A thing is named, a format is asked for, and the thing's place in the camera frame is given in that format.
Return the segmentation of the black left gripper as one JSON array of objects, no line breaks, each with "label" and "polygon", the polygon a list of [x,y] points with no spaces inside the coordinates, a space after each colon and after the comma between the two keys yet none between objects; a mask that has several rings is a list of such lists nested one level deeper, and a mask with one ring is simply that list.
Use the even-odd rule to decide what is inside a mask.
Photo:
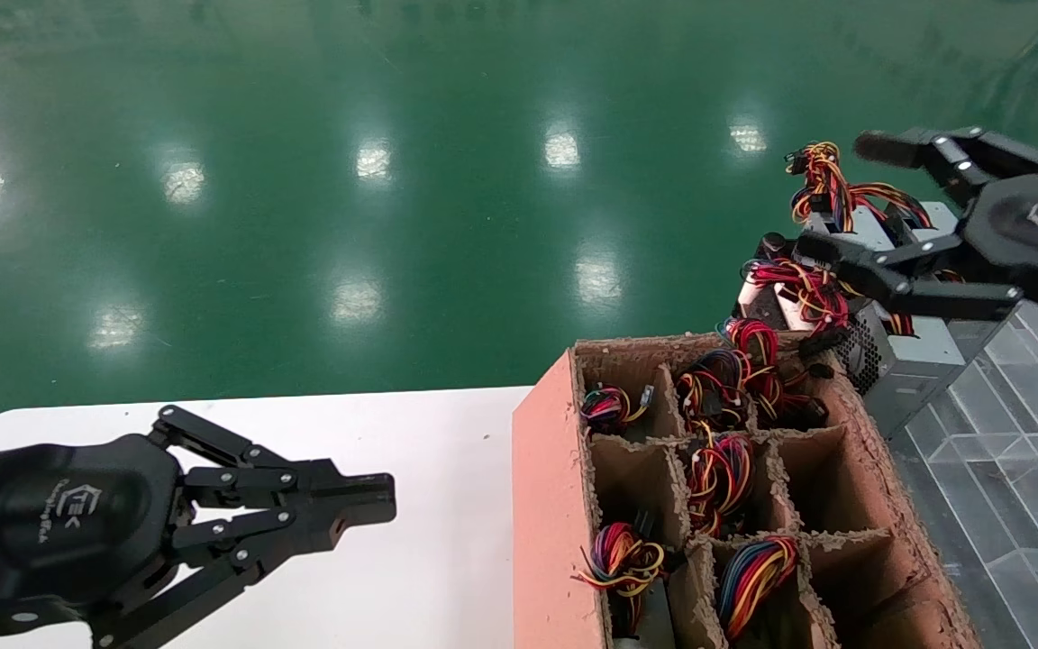
[{"label": "black left gripper", "polygon": [[[392,498],[326,498],[181,526],[168,544],[191,515],[181,474],[141,435],[0,452],[0,636],[100,617],[95,648],[162,648],[289,559],[397,517]],[[162,591],[177,564],[193,572]]]}]

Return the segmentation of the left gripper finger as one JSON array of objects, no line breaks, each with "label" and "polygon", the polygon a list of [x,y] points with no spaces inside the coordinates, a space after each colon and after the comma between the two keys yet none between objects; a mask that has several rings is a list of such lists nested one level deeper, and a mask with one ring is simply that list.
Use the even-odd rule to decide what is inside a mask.
[{"label": "left gripper finger", "polygon": [[391,475],[346,476],[330,459],[292,461],[179,406],[158,411],[151,440],[162,449],[184,448],[211,463],[181,480],[186,496],[201,507],[397,509]]}]

